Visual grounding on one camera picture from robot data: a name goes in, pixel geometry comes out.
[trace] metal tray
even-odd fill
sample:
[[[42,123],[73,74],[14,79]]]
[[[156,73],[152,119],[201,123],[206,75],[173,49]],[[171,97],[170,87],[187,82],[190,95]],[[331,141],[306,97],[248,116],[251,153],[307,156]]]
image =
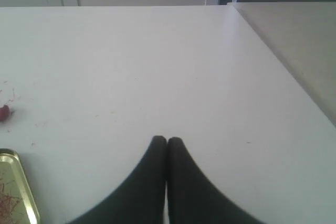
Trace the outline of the metal tray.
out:
[[[0,224],[39,224],[40,218],[19,156],[0,149]]]

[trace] gold tray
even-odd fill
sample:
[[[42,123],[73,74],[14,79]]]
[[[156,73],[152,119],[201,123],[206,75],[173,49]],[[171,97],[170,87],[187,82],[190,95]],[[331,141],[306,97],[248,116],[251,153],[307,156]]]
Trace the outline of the gold tray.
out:
[[[39,224],[40,218],[19,156],[0,149],[0,224]]]

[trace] table surface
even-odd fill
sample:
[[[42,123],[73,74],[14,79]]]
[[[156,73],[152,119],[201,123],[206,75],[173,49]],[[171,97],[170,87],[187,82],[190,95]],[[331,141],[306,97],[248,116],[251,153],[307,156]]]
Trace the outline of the table surface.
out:
[[[336,126],[336,3],[235,7]]]
[[[336,129],[232,6],[0,9],[1,147],[45,223],[111,193],[154,135],[266,223],[336,220]]]

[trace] red crumb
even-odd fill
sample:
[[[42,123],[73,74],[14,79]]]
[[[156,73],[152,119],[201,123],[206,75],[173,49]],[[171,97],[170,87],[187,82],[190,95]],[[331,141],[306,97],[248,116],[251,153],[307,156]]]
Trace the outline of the red crumb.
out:
[[[4,105],[2,108],[0,108],[0,122],[4,122],[9,117],[9,107],[7,105]]]

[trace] white table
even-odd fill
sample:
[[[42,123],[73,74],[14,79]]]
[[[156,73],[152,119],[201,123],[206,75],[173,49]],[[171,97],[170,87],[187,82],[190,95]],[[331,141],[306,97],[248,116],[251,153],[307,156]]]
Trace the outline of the white table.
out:
[[[336,126],[336,3],[234,6]]]
[[[232,6],[0,20],[0,102],[15,92],[0,145],[20,153],[44,223],[103,200],[157,134],[262,221],[336,220],[336,129]]]

